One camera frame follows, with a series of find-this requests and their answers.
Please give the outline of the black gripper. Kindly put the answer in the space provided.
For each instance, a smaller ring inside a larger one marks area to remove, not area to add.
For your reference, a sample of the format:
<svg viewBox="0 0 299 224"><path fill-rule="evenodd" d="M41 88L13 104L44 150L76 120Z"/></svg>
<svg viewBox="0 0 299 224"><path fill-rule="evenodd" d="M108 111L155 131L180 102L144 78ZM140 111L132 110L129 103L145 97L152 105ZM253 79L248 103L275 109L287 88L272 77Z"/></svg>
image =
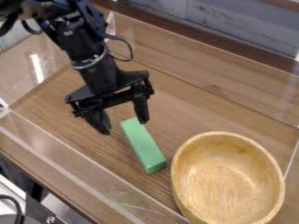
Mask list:
<svg viewBox="0 0 299 224"><path fill-rule="evenodd" d="M82 116L101 134L111 134L111 121L105 108L132 102L140 123L149 120L147 100L155 93L147 71L124 71L111 56L73 66L85 85L65 97L74 116Z"/></svg>

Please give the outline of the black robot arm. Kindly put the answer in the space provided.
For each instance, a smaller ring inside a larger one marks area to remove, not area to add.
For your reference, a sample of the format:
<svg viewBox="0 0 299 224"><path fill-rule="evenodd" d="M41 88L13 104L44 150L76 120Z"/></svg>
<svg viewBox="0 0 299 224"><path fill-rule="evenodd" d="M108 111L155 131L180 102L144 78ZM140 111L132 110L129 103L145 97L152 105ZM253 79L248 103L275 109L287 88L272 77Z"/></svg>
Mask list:
<svg viewBox="0 0 299 224"><path fill-rule="evenodd" d="M36 21L41 32L66 53L69 65L80 74L84 86L64 98L72 114L85 119L101 134L111 133L105 109L132 102L140 123L149 120L147 100L155 93L149 73L117 67L105 43L121 40L107 33L104 13L89 0L14 0L16 11Z"/></svg>

